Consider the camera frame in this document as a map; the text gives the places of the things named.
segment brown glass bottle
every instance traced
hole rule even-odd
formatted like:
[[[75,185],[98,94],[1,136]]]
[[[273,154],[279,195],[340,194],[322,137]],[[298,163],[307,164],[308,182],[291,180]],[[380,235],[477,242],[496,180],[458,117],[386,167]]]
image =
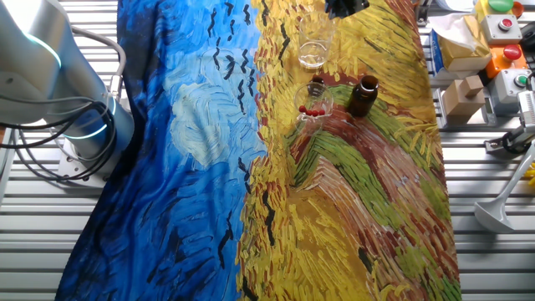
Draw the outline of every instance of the brown glass bottle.
[[[374,105],[379,89],[379,80],[371,75],[364,76],[353,88],[348,112],[353,117],[366,116]]]
[[[309,83],[321,84],[321,86],[308,87],[308,94],[310,96],[321,97],[321,95],[324,93],[324,88],[321,89],[319,87],[323,87],[323,85],[325,85],[324,79],[320,78],[319,76],[314,76]]]

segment glass cup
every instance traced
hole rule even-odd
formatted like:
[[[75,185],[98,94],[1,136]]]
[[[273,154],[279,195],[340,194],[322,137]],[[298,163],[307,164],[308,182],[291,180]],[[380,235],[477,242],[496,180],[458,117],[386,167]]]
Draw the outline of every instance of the glass cup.
[[[327,13],[307,13],[299,22],[299,62],[307,69],[317,69],[326,61],[335,26]]]
[[[333,95],[324,84],[310,82],[299,87],[293,105],[299,111],[296,127],[301,134],[314,135],[321,130],[327,117],[333,114],[333,102]]]

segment metal table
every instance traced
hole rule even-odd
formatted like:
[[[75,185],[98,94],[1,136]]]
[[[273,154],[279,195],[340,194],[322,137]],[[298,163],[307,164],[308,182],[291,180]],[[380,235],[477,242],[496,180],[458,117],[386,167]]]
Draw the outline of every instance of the metal table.
[[[74,26],[116,38],[117,1],[61,2]],[[430,9],[431,15],[442,13],[437,7]],[[535,13],[525,13],[520,19],[521,26],[530,21],[535,21]],[[420,28],[428,65],[431,63],[430,30]],[[115,52],[87,38],[75,37],[75,40],[92,67],[109,84],[118,65]],[[535,67],[535,61],[530,61],[530,67]],[[432,82],[432,85],[435,89],[448,83]],[[437,116],[441,118],[439,112],[437,107]],[[473,203],[495,197],[520,160],[500,160],[486,155],[483,141],[502,136],[519,122],[517,118],[499,119],[498,124],[496,128],[441,131],[462,296],[465,301],[533,301],[535,188],[521,181],[509,198],[507,215],[517,229],[513,234],[485,232],[473,215]],[[29,142],[45,136],[49,133],[27,133]],[[60,151],[53,142],[33,153],[46,167],[58,169]],[[100,190],[65,191],[55,187],[34,176],[16,156],[7,166],[8,181],[0,206],[0,300],[52,300]]]

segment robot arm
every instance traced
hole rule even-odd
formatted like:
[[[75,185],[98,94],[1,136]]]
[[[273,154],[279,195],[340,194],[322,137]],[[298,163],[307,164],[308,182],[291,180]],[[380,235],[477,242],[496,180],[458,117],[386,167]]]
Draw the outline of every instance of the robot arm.
[[[368,0],[325,0],[325,12],[330,18],[346,18],[368,7]]]
[[[91,35],[81,29],[75,31]],[[115,43],[102,37],[90,38]],[[0,0],[0,43],[0,122],[21,128],[10,125],[44,119],[64,132],[81,158],[100,154],[109,144],[112,130],[115,148],[100,169],[111,173],[120,152],[130,143],[134,122],[115,101],[117,94],[107,90],[80,53],[67,13],[58,1]],[[124,52],[115,46],[124,61]],[[121,73],[122,69],[114,76],[112,84],[116,87],[112,91],[120,90]],[[103,104],[100,107],[104,112],[86,109],[88,105],[96,108],[98,103]],[[113,116],[114,129],[107,126],[106,115]]]

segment orange button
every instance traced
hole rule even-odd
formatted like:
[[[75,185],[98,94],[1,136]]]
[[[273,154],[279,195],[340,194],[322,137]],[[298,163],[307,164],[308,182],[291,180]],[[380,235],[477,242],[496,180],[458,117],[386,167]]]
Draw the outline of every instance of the orange button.
[[[500,71],[505,69],[527,69],[526,58],[517,45],[490,46],[490,49],[492,59],[485,68],[489,79],[494,79]]]
[[[512,13],[517,18],[520,18],[522,16],[522,14],[524,13],[524,10],[525,8],[520,2],[515,1],[514,4],[512,5]]]

